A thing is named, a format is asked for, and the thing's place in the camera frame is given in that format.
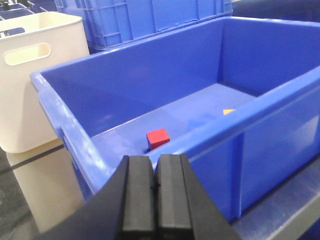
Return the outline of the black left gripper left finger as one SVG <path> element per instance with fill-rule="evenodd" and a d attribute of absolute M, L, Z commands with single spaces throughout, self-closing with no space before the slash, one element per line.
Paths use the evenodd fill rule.
<path fill-rule="evenodd" d="M 154 172 L 147 156 L 125 155 L 101 190 L 38 240 L 154 240 Z"/>

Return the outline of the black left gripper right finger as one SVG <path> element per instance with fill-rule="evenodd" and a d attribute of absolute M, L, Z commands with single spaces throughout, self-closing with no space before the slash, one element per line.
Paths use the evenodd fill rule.
<path fill-rule="evenodd" d="M 162 154 L 155 178 L 159 240 L 239 240 L 212 202 L 185 154 Z"/>

